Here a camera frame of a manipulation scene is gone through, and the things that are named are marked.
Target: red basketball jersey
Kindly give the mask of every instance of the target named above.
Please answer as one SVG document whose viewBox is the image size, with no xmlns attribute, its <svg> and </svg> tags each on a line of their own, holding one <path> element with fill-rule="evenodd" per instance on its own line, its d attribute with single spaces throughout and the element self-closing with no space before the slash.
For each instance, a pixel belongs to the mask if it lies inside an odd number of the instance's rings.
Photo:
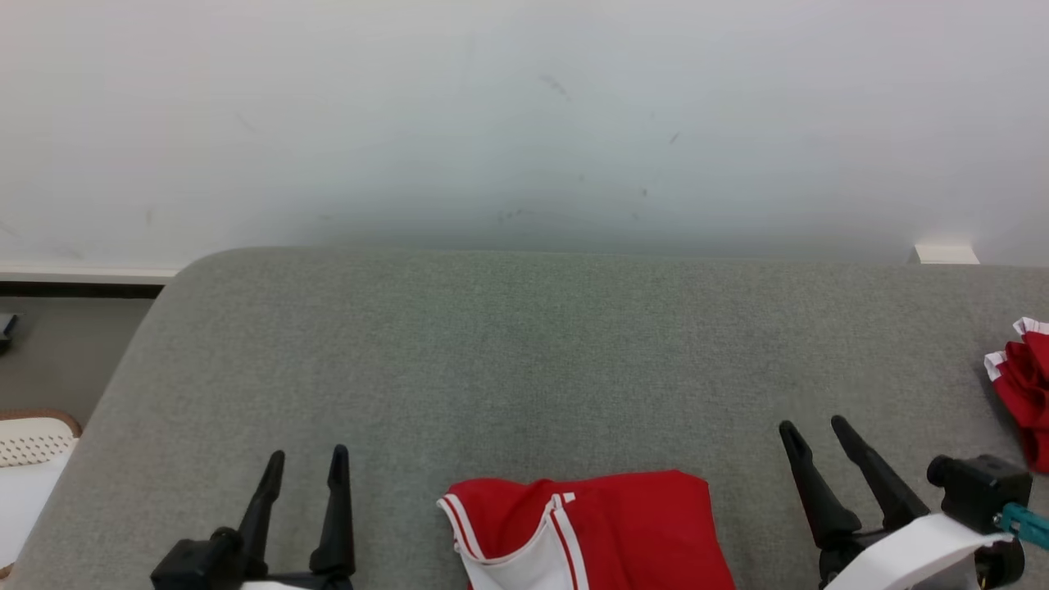
<svg viewBox="0 0 1049 590">
<path fill-rule="evenodd" d="M 681 471 L 470 480 L 437 505 L 473 590 L 734 590 L 707 484 Z"/>
</svg>

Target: white wall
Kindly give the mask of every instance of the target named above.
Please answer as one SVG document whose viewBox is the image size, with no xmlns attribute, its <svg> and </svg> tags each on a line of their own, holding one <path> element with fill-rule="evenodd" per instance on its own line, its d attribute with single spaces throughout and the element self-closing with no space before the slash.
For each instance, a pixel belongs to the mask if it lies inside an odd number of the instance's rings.
<svg viewBox="0 0 1049 590">
<path fill-rule="evenodd" d="M 1049 266 L 1045 0 L 5 0 L 0 264 Z"/>
</svg>

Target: gray table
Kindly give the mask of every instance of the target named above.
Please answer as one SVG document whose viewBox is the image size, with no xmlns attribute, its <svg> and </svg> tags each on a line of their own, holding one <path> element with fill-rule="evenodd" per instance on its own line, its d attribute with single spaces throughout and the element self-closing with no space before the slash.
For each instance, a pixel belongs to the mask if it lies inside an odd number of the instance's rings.
<svg viewBox="0 0 1049 590">
<path fill-rule="evenodd" d="M 982 355 L 1049 318 L 1049 272 L 517 253 L 263 249 L 165 289 L 48 503 L 12 590 L 146 588 L 179 538 L 236 525 L 287 452 L 269 560 L 301 569 L 349 447 L 362 590 L 466 586 L 453 482 L 681 468 L 710 483 L 743 590 L 813 590 L 776 424 L 880 522 L 843 414 L 929 504 L 938 454 L 1021 460 Z M 1045 481 L 1033 506 L 1049 511 Z M 1049 585 L 1032 552 L 1020 588 Z"/>
</svg>

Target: white baseboard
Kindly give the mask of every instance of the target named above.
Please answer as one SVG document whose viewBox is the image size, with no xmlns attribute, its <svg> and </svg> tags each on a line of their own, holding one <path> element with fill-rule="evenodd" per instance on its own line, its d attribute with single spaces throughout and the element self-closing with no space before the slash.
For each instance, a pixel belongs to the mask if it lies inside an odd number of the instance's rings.
<svg viewBox="0 0 1049 590">
<path fill-rule="evenodd" d="M 912 265 L 979 265 L 970 246 L 916 244 L 907 259 Z"/>
<path fill-rule="evenodd" d="M 167 285 L 177 269 L 110 269 L 90 267 L 21 267 L 0 265 L 0 281 Z"/>
</svg>

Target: teal connector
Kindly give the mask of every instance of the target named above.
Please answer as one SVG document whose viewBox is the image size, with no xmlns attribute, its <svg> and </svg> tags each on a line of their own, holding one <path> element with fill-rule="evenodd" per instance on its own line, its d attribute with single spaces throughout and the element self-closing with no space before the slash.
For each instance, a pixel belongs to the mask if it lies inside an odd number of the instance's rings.
<svg viewBox="0 0 1049 590">
<path fill-rule="evenodd" d="M 1016 535 L 1016 539 L 1049 551 L 1049 520 L 1031 512 L 1020 504 L 1009 503 L 997 519 L 999 528 Z"/>
</svg>

